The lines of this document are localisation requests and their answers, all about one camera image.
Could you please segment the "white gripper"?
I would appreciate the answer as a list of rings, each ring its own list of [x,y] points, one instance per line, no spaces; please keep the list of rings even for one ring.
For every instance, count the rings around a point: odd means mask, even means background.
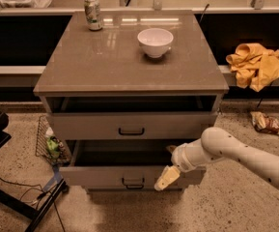
[[[172,154],[172,166],[166,166],[160,177],[154,184],[156,190],[164,190],[173,184],[181,175],[181,172],[186,173],[193,171],[195,166],[189,161],[186,156],[186,144],[180,146],[169,145],[166,150]]]

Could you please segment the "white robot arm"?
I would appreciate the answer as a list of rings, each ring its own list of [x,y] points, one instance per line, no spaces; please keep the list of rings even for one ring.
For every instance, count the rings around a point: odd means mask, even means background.
[[[176,147],[172,165],[163,169],[154,188],[164,190],[182,173],[223,159],[236,161],[279,190],[279,156],[248,146],[216,127],[204,130],[200,139]]]

